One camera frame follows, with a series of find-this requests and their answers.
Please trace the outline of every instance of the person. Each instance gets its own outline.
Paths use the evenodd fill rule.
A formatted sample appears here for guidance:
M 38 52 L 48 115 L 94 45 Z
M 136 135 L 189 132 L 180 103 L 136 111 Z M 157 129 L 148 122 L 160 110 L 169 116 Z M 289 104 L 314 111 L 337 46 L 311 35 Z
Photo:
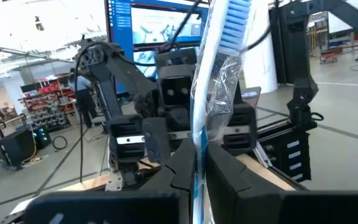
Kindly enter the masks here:
M 74 68 L 70 69 L 68 86 L 75 92 Z M 87 128 L 92 127 L 90 115 L 92 118 L 97 116 L 90 89 L 92 89 L 91 82 L 81 75 L 77 76 L 77 91 L 75 92 L 75 98 Z

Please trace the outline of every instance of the concrete floor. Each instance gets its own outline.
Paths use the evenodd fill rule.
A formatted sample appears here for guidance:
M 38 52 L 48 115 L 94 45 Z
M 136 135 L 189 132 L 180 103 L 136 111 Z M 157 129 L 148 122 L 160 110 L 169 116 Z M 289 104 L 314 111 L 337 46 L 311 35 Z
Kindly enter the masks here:
M 312 180 L 303 182 L 311 190 L 358 190 L 358 72 L 349 70 L 355 64 L 354 54 L 339 57 L 337 63 L 320 65 L 311 59 L 311 72 L 319 83 L 319 93 L 311 103 L 312 111 L 325 116 L 319 127 L 310 131 Z M 259 125 L 288 116 L 286 103 L 290 86 L 260 97 Z M 86 139 L 101 132 L 90 129 Z M 19 202 L 79 182 L 79 129 L 61 133 L 68 140 L 67 148 L 55 152 L 52 146 L 41 151 L 48 157 L 18 172 L 0 167 L 0 221 Z M 106 137 L 88 143 L 84 141 L 85 179 L 105 173 Z

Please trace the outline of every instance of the floor stripe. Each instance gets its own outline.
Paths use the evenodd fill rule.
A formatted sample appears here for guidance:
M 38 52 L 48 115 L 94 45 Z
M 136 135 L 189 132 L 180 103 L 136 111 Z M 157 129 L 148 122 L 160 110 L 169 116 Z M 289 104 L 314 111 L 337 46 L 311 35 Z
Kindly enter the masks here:
M 30 192 L 30 193 L 27 193 L 27 194 L 24 194 L 24 195 L 21 195 L 21 196 L 18 196 L 18 197 L 14 197 L 14 198 L 11 198 L 9 200 L 6 200 L 6 201 L 3 201 L 3 202 L 0 202 L 0 206 L 1 205 L 4 205 L 6 203 L 9 203 L 9 202 L 14 202 L 16 200 L 19 200 L 19 199 L 22 199 L 22 198 L 25 198 L 25 197 L 28 197 L 28 196 L 31 196 L 32 194 L 34 194 L 35 192 Z
M 95 174 L 97 174 L 97 173 L 98 173 L 98 172 L 92 172 L 92 173 L 89 173 L 89 174 L 84 175 L 83 177 L 84 177 L 84 178 L 87 178 L 87 177 L 90 177 L 90 176 L 95 175 Z M 44 188 L 43 191 L 45 191 L 45 190 L 50 190 L 50 189 L 52 189 L 52 188 L 59 187 L 59 186 L 65 185 L 65 184 L 69 184 L 70 182 L 74 182 L 74 181 L 77 181 L 77 180 L 80 180 L 80 177 L 73 178 L 73 179 L 70 179 L 70 180 L 66 180 L 66 181 L 60 182 L 60 183 L 58 183 L 58 184 L 54 184 L 54 185 L 52 185 L 52 186 L 46 187 L 46 188 Z M 30 192 L 30 193 L 27 193 L 27 194 L 24 194 L 24 195 L 21 195 L 21 196 L 17 196 L 17 197 L 14 197 L 14 198 L 5 200 L 5 201 L 3 201 L 3 202 L 0 202 L 0 206 L 1 206 L 1 205 L 4 205 L 4 204 L 6 204 L 6 203 L 9 203 L 9 202 L 14 202 L 14 201 L 16 201 L 16 200 L 20 200 L 20 199 L 22 199 L 22 198 L 31 196 L 31 195 L 33 195 L 33 194 L 35 194 L 35 192 Z
M 270 109 L 267 109 L 267 108 L 261 108 L 261 107 L 257 107 L 258 110 L 262 110 L 262 111 L 266 111 L 266 112 L 269 112 L 269 113 L 275 113 L 277 115 L 281 115 L 281 116 L 286 116 L 287 118 L 290 117 L 289 115 L 285 114 L 285 113 L 281 113 L 281 112 L 278 112 L 278 111 L 274 111 L 274 110 L 270 110 Z M 340 130 L 340 129 L 337 129 L 337 128 L 333 128 L 333 127 L 329 127 L 329 126 L 325 126 L 323 124 L 317 124 L 317 127 L 319 128 L 323 128 L 325 130 L 328 130 L 328 131 L 333 131 L 335 133 L 338 133 L 338 134 L 343 134 L 345 136 L 348 136 L 348 137 L 351 137 L 351 138 L 355 138 L 355 139 L 358 139 L 358 134 L 354 134 L 354 133 L 350 133 L 350 132 L 347 132 L 347 131 L 343 131 L 343 130 Z
M 38 188 L 38 190 L 35 192 L 33 197 L 36 197 L 38 195 L 41 194 L 41 192 L 44 190 L 44 188 L 47 186 L 47 184 L 50 182 L 50 180 L 55 176 L 55 174 L 57 173 L 57 170 L 59 170 L 59 168 L 63 165 L 63 163 L 66 161 L 66 159 L 68 158 L 68 156 L 74 151 L 74 148 L 77 146 L 77 144 L 80 142 L 81 138 L 85 135 L 85 133 L 88 131 L 89 129 L 85 130 L 84 133 L 82 134 L 81 137 L 78 138 L 78 140 L 74 143 L 74 145 L 71 147 L 71 149 L 67 152 L 67 154 L 65 155 L 65 157 L 63 157 L 63 159 L 59 162 L 59 164 L 57 164 L 57 166 L 55 167 L 55 170 L 53 170 L 53 172 L 47 177 L 47 179 L 42 183 L 42 185 Z
M 326 82 L 316 82 L 317 84 L 322 85 L 345 85 L 345 86 L 358 86 L 358 84 L 351 84 L 351 83 L 326 83 Z
M 272 116 L 276 116 L 277 114 L 269 114 L 269 115 L 266 115 L 264 117 L 261 117 L 261 118 L 258 118 L 257 121 L 262 121 L 263 119 L 267 119 L 267 118 L 271 118 Z

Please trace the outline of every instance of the black cable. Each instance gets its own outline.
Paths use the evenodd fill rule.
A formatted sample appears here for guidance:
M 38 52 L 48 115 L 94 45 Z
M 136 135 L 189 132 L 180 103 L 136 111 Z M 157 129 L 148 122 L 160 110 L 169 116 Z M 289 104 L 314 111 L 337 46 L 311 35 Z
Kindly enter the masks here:
M 179 28 L 176 30 L 176 32 L 173 35 L 173 38 L 171 40 L 171 42 L 167 42 L 165 44 L 163 44 L 162 46 L 160 46 L 158 48 L 158 52 L 159 53 L 165 53 L 165 52 L 169 52 L 172 50 L 173 46 L 175 45 L 175 42 L 177 41 L 177 38 L 180 34 L 180 32 L 183 30 L 184 26 L 186 25 L 187 21 L 190 19 L 190 16 L 196 11 L 197 6 L 203 2 L 202 0 L 198 0 L 196 1 L 192 7 L 190 8 L 190 10 L 187 12 L 185 18 L 182 20 Z
M 270 31 L 272 31 L 272 24 L 275 24 L 276 21 L 277 21 L 279 4 L 280 4 L 279 1 L 275 0 L 275 2 L 274 2 L 274 8 L 275 8 L 274 16 L 273 16 L 273 19 L 270 21 L 270 24 L 266 28 L 265 32 L 254 43 L 252 43 L 252 44 L 248 45 L 247 47 L 241 49 L 240 54 L 243 54 L 244 52 L 253 49 L 254 47 L 258 46 L 260 43 L 262 43 L 262 41 L 265 40 L 265 38 L 268 36 Z
M 95 45 L 103 45 L 106 46 L 110 49 L 112 49 L 112 47 L 105 42 L 101 42 L 101 41 L 97 41 L 97 42 L 92 42 L 91 44 L 89 44 L 88 46 L 84 47 L 81 52 L 78 54 L 77 60 L 76 60 L 76 64 L 75 64 L 75 68 L 74 68 L 74 94 L 76 95 L 78 90 L 77 90 L 77 77 L 78 77 L 78 68 L 80 66 L 80 62 L 81 62 L 81 58 L 82 56 L 84 56 L 84 54 L 88 51 L 88 49 L 90 47 L 93 47 Z M 133 64 L 137 64 L 137 62 L 131 62 L 130 60 L 128 60 L 127 58 L 125 58 L 123 55 L 118 54 L 118 56 L 120 56 L 120 58 L 124 58 L 126 62 L 128 63 L 133 63 Z M 142 64 L 142 66 L 153 66 L 155 64 Z M 83 174 L 83 156 L 84 156 L 84 143 L 83 143 L 83 124 L 82 124 L 82 114 L 80 113 L 80 182 L 82 182 L 82 174 Z
M 55 141 L 56 141 L 56 139 L 58 139 L 58 138 L 62 138 L 62 139 L 64 140 L 65 145 L 64 145 L 63 147 L 58 147 L 58 146 L 56 146 Z M 52 141 L 52 146 L 53 146 L 55 149 L 58 149 L 58 150 L 65 149 L 65 148 L 67 147 L 67 139 L 64 138 L 63 136 L 56 136 L 56 137 L 53 139 L 53 141 Z
M 324 120 L 324 116 L 322 114 L 319 114 L 317 112 L 312 112 L 311 114 L 311 119 L 313 121 L 323 121 Z
M 153 166 L 152 164 L 148 164 L 148 163 L 143 162 L 143 161 L 138 161 L 138 163 L 140 163 L 140 164 L 142 164 L 142 165 L 144 165 L 144 166 L 147 166 L 147 167 L 149 167 L 149 168 L 155 168 L 155 166 Z
M 126 61 L 126 62 L 128 62 L 128 63 L 134 64 L 134 65 L 138 65 L 138 66 L 144 66 L 144 67 L 153 67 L 153 66 L 155 66 L 154 63 L 147 64 L 147 63 L 140 63 L 140 62 L 131 61 L 131 60 L 129 60 L 128 58 L 126 58 L 125 56 L 123 56 L 123 55 L 121 55 L 121 54 L 118 54 L 118 57 L 120 57 L 121 59 L 123 59 L 124 61 Z

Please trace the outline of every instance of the toothbrush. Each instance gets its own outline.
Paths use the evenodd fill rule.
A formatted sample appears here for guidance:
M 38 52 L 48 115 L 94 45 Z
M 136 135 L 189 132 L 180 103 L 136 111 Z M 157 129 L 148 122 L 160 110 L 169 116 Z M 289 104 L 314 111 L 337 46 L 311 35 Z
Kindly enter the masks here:
M 193 223 L 204 221 L 204 180 L 205 153 L 208 146 L 206 131 L 206 107 L 208 85 L 211 74 L 219 74 L 223 63 L 229 57 L 239 57 L 244 44 L 244 36 L 251 0 L 215 0 L 211 4 L 207 28 L 203 36 L 201 64 L 197 64 L 192 102 L 192 138 L 197 148 L 197 171 L 193 204 Z

